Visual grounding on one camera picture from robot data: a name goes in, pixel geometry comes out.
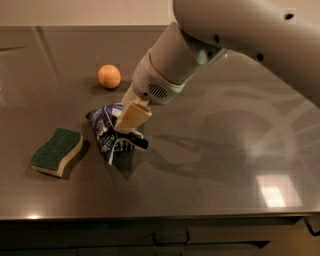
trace sponge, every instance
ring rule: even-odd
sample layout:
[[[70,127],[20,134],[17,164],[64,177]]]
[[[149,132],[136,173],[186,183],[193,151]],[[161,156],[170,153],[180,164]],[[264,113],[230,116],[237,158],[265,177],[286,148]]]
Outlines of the sponge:
[[[82,146],[81,133],[57,128],[53,136],[32,155],[31,166],[39,172],[61,178],[65,166],[80,152]]]

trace drawer handle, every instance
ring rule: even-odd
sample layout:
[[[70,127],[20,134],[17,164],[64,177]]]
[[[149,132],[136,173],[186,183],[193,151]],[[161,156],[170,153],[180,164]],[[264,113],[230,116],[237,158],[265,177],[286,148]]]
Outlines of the drawer handle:
[[[186,230],[186,240],[182,242],[159,242],[157,240],[157,236],[155,232],[153,232],[152,238],[153,238],[153,243],[156,246],[186,246],[190,243],[189,230]]]
[[[307,218],[304,219],[304,222],[306,223],[306,226],[312,236],[320,236],[320,231],[314,232]]]

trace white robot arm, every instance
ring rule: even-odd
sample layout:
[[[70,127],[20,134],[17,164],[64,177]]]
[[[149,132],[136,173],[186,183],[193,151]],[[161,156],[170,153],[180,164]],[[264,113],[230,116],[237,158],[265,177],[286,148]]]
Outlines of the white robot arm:
[[[129,132],[227,49],[241,52],[320,105],[320,24],[268,0],[173,0],[172,23],[146,53],[116,129]]]

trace cabinet drawer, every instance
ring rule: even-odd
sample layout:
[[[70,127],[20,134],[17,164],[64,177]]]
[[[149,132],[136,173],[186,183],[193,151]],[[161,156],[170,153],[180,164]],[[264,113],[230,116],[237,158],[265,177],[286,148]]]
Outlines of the cabinet drawer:
[[[251,256],[259,250],[250,244],[83,248],[78,256]]]
[[[53,223],[49,233],[65,246],[184,246],[271,241],[296,219],[239,218]]]
[[[47,229],[45,223],[1,223],[0,250],[63,247]]]
[[[76,249],[0,251],[0,256],[76,256]]]
[[[299,219],[269,217],[172,221],[163,228],[166,238],[157,238],[157,240],[167,243],[177,241],[183,244],[188,232],[188,244],[191,245],[272,241],[291,228]]]
[[[128,222],[51,224],[49,233],[71,247],[152,245],[152,228]]]

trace yellow sponge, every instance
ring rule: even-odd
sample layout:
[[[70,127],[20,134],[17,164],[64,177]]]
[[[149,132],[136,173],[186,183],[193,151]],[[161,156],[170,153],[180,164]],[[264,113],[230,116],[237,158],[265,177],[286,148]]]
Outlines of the yellow sponge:
[[[39,172],[61,178],[65,166],[80,152],[82,146],[81,133],[57,128],[53,136],[32,155],[31,166]]]

